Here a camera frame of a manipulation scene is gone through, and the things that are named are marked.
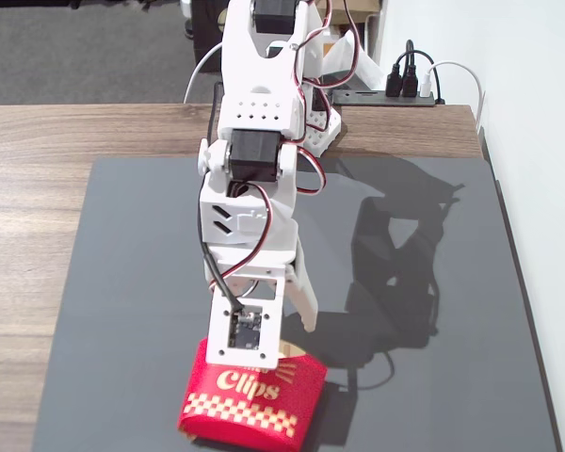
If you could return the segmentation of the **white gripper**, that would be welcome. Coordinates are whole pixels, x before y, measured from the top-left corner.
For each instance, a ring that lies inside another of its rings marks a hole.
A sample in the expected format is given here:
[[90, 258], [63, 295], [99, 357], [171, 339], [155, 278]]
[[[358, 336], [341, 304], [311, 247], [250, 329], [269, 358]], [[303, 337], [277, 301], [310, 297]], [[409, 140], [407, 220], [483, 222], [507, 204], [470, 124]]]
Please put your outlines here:
[[217, 275], [226, 283], [235, 279], [250, 280], [273, 277], [285, 270], [285, 295], [297, 312], [303, 328], [313, 332], [317, 322], [317, 299], [305, 265], [300, 239], [296, 243], [265, 243], [259, 250], [254, 244], [202, 243], [206, 280], [217, 283]]

